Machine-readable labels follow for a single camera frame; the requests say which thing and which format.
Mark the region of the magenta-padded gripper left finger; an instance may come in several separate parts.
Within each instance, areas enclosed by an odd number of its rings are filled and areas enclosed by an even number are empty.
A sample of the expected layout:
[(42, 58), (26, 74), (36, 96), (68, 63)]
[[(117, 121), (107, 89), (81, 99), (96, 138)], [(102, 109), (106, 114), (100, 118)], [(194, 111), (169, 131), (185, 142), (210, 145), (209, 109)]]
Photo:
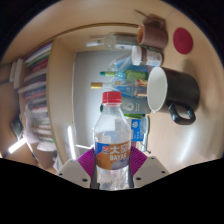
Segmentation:
[(83, 188), (97, 189), (97, 169), (94, 149), (90, 149), (77, 160), (69, 159), (57, 172), (57, 176)]

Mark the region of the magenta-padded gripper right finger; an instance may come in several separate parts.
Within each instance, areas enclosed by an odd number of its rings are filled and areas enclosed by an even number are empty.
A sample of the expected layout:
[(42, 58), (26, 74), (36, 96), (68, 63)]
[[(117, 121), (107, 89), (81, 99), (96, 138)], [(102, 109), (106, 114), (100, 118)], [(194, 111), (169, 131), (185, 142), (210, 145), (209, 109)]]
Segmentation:
[(131, 148), (128, 170), (130, 189), (143, 187), (168, 174), (168, 170), (155, 156), (147, 157), (137, 148)]

